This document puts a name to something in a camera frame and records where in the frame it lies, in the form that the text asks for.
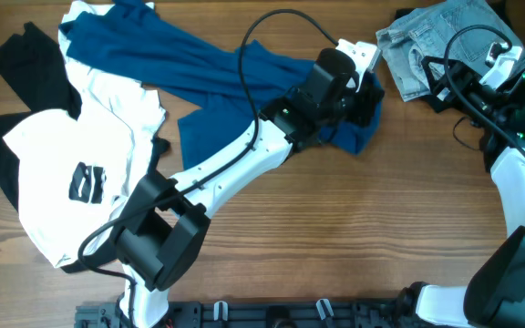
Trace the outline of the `blue polo shirt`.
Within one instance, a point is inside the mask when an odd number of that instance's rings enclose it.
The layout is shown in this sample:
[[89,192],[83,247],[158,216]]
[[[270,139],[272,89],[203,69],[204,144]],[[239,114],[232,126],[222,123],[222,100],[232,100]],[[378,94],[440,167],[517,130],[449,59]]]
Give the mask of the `blue polo shirt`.
[[160,87],[197,106],[180,118],[182,163],[190,169],[239,137],[261,108],[304,82],[313,63],[281,56],[256,40],[239,59],[161,20],[142,1],[117,1],[105,14],[72,8],[59,27],[67,56],[113,75]]

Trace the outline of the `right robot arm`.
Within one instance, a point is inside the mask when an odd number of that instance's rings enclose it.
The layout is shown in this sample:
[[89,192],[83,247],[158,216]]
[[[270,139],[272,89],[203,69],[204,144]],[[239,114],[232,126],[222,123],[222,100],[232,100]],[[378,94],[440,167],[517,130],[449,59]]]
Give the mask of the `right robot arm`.
[[479,150],[496,185],[508,237],[466,286],[415,283],[395,320],[416,327],[525,327],[525,68],[521,50],[489,54],[480,75],[464,63],[422,60],[433,95],[484,128]]

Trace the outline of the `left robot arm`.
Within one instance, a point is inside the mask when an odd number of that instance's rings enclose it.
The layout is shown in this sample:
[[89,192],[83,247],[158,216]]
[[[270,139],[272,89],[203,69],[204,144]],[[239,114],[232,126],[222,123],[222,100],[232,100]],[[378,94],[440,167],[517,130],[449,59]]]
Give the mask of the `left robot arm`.
[[230,144],[170,178],[153,171],[141,179],[109,236],[130,280],[120,307],[129,327],[153,327],[165,316],[170,287],[230,198],[292,155],[335,140],[342,124],[372,123],[384,95],[374,78],[380,57],[360,43],[323,49],[306,80],[267,103]]

